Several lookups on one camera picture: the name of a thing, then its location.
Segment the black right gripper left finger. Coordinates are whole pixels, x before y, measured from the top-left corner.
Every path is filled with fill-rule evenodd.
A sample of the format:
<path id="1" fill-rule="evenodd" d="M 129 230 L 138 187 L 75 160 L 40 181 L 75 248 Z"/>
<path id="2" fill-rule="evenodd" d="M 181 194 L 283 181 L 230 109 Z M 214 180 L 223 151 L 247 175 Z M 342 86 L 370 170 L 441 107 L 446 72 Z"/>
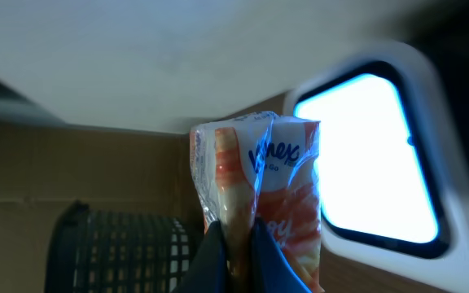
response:
<path id="1" fill-rule="evenodd" d="M 173 293 L 225 293 L 228 278 L 221 223 L 208 227 L 191 266 Z"/>

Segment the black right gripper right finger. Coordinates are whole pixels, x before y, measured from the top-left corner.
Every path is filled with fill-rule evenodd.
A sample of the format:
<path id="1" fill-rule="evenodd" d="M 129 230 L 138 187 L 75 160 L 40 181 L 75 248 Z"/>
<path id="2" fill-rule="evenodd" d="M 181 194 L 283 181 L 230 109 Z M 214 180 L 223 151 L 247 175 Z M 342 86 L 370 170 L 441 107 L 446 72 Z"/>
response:
<path id="1" fill-rule="evenodd" d="M 254 221 L 250 248 L 254 293 L 310 293 L 287 263 L 261 218 Z"/>

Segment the small orange tissue pack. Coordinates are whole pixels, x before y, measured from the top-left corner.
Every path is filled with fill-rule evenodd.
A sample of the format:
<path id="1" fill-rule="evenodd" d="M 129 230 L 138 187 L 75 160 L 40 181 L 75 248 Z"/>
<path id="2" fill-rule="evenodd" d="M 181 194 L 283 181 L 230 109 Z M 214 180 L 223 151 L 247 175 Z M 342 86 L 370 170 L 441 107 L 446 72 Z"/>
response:
<path id="1" fill-rule="evenodd" d="M 315 164 L 319 123 L 274 112 L 194 126 L 191 176 L 205 225 L 218 222 L 237 291 L 249 288 L 250 231 L 261 219 L 286 264 L 310 292 L 320 292 L 321 200 Z"/>

